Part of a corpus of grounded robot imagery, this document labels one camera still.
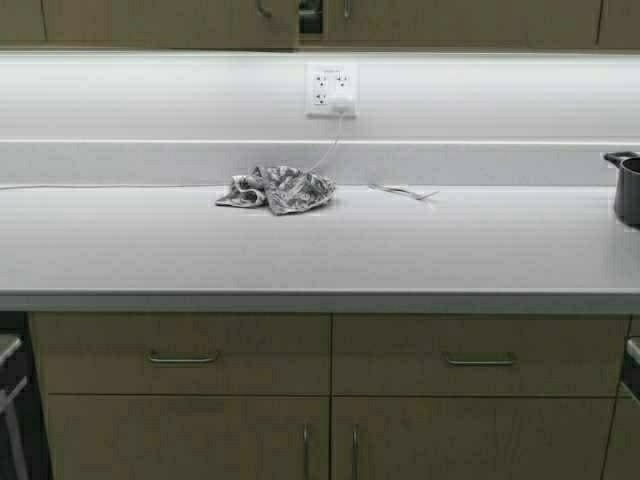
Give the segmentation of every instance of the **black pot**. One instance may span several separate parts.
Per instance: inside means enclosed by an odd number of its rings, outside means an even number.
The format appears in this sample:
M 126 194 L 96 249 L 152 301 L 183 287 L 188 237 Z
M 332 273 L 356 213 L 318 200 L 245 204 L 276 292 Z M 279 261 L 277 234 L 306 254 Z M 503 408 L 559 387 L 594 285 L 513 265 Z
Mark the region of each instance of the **black pot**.
M 607 153 L 604 159 L 620 170 L 614 205 L 616 215 L 627 225 L 640 227 L 640 155 Z

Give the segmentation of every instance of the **white cord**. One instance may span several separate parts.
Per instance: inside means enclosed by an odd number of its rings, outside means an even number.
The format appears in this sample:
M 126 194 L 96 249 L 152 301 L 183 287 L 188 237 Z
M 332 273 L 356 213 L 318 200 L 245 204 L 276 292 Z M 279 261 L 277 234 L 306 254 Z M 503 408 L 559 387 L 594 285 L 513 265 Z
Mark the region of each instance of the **white cord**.
M 322 158 L 320 160 L 318 160 L 309 170 L 306 170 L 304 172 L 305 174 L 313 172 L 320 165 L 322 165 L 325 162 L 325 160 L 327 160 L 327 158 L 329 158 L 331 153 L 333 153 L 333 151 L 336 149 L 336 147 L 338 146 L 338 143 L 340 143 L 340 138 L 342 136 L 342 116 L 343 116 L 342 113 L 338 116 L 338 131 L 336 133 L 335 140 L 329 146 L 329 148 L 327 148 L 327 151 L 324 153 Z M 300 179 L 298 181 L 298 184 L 293 187 L 294 190 L 296 188 L 301 188 L 303 179 L 304 179 L 304 175 L 301 175 Z M 152 185 L 152 184 L 102 184 L 102 185 L 101 184 L 86 184 L 86 185 L 81 185 L 81 184 L 68 184 L 68 185 L 62 185 L 62 184 L 25 184 L 25 185 L 0 185 L 0 191 L 7 191 L 7 190 L 35 190 L 35 189 L 45 189 L 45 188 L 58 188 L 58 189 L 101 189 L 101 188 L 104 188 L 104 189 L 107 189 L 107 188 L 192 188 L 192 187 L 219 187 L 219 186 L 220 185 L 205 184 L 205 183 L 202 183 L 202 184 L 157 184 L 157 185 Z
M 220 187 L 220 185 L 195 183 L 195 184 L 25 184 L 25 185 L 0 185 L 0 191 L 3 190 L 34 190 L 41 188 L 60 188 L 60 189 L 100 189 L 100 188 L 192 188 L 192 187 Z
M 322 165 L 324 163 L 324 161 L 327 159 L 327 157 L 329 157 L 329 155 L 331 155 L 331 153 L 335 150 L 335 148 L 338 146 L 338 143 L 340 143 L 340 138 L 342 136 L 342 113 L 340 114 L 340 116 L 338 117 L 338 131 L 336 132 L 336 138 L 333 141 L 333 143 L 329 146 L 329 148 L 327 149 L 327 151 L 324 153 L 324 155 L 322 156 L 322 158 L 320 160 L 318 160 L 309 170 L 306 171 L 306 173 L 311 173 L 313 172 L 315 169 L 317 169 L 320 165 Z

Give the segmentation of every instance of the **wall outlet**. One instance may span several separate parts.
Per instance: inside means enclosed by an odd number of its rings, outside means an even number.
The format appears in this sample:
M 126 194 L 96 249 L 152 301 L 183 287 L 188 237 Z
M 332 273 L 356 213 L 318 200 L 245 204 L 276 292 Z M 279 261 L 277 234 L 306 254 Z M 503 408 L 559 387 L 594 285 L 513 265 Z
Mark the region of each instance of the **wall outlet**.
M 310 117 L 355 117 L 358 70 L 355 64 L 307 65 L 306 113 Z

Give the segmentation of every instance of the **crumpled cloth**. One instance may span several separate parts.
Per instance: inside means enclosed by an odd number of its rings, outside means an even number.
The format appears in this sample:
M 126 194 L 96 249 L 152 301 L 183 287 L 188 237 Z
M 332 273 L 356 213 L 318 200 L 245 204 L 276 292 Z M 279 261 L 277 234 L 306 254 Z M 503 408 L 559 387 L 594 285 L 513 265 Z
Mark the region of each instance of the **crumpled cloth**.
M 335 183 L 292 167 L 256 167 L 251 175 L 234 175 L 229 193 L 216 205 L 256 208 L 265 204 L 276 215 L 301 213 L 328 203 Z

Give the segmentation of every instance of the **fork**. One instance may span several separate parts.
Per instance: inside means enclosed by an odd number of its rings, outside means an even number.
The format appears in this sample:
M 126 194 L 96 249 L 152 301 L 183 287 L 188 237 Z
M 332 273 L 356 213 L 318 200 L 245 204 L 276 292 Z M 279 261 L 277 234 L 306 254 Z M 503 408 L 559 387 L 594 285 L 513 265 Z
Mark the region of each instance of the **fork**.
M 421 193 L 412 192 L 411 190 L 408 190 L 402 187 L 387 187 L 384 185 L 378 185 L 376 183 L 370 183 L 369 188 L 372 188 L 374 190 L 382 190 L 383 192 L 388 192 L 388 193 L 407 195 L 408 197 L 411 197 L 414 200 L 417 200 L 419 202 L 422 202 L 423 200 L 426 200 L 427 198 L 433 197 L 434 195 L 440 193 L 439 191 L 436 191 L 436 192 L 421 194 Z

